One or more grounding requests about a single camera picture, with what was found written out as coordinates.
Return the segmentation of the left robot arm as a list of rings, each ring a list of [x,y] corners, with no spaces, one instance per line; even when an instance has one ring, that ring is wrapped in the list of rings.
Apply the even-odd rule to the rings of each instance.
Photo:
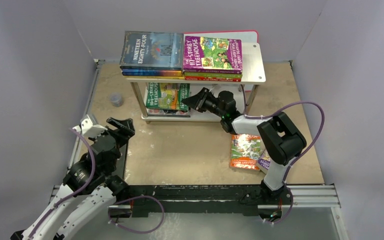
[[[118,175],[121,148],[136,131],[132,118],[110,117],[107,125],[98,124],[92,114],[85,115],[71,128],[87,152],[74,163],[55,196],[28,228],[14,232],[12,240],[70,240],[97,213],[113,203],[129,199],[128,184]]]

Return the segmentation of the green 65-Storey Treehouse book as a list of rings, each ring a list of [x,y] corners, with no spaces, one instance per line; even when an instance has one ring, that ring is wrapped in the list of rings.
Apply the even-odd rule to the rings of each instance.
[[[241,79],[242,74],[230,73],[210,73],[210,72],[184,72],[185,77],[202,77],[202,78],[223,78],[223,79]]]

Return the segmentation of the Jane Eyre book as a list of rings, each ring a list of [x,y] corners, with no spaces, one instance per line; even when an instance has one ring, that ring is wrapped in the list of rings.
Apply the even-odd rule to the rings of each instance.
[[[130,77],[183,77],[181,70],[122,69],[121,73]]]

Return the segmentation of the Little Women book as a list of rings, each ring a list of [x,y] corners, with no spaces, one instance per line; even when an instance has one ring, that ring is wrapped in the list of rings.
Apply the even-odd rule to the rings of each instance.
[[[173,109],[147,109],[147,115],[150,117],[177,117],[190,118],[191,112]]]

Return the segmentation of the red 13-Storey Treehouse book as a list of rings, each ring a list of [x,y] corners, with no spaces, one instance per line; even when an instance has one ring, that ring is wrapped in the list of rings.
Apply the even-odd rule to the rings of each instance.
[[[193,76],[186,76],[184,79],[186,81],[233,82],[233,83],[240,83],[242,81],[241,78],[193,77]]]

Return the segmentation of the purple Treehouse book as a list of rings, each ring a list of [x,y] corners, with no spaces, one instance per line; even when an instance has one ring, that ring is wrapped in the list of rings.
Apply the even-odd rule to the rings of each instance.
[[[267,174],[270,167],[270,163],[271,158],[268,154],[268,151],[265,149],[256,161],[255,166],[260,169],[264,174]]]

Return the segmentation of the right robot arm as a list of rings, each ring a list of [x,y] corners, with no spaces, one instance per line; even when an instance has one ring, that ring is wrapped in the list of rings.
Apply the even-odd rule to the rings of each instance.
[[[223,90],[214,96],[205,87],[181,102],[200,113],[210,112],[218,116],[223,130],[229,134],[260,137],[270,157],[268,172],[260,184],[260,196],[268,204],[280,198],[286,187],[285,179],[291,164],[307,147],[306,138],[285,112],[278,111],[270,116],[249,116],[237,109],[232,92]]]

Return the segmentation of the yellow book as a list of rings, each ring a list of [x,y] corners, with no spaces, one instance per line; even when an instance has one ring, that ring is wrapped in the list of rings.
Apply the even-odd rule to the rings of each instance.
[[[164,80],[185,80],[184,76],[124,76],[127,79],[164,79]]]

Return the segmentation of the Nineteen Eighty-Four blue book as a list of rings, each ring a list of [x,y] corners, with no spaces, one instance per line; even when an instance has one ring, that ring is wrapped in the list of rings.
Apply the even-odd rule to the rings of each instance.
[[[178,32],[125,31],[119,66],[122,70],[181,71],[184,39]]]

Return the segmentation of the dark green Treehouse book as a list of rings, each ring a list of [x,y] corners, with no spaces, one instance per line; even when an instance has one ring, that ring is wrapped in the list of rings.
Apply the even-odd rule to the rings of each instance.
[[[147,84],[145,106],[148,109],[177,110],[186,112],[190,108],[182,100],[190,96],[188,83],[157,83]]]

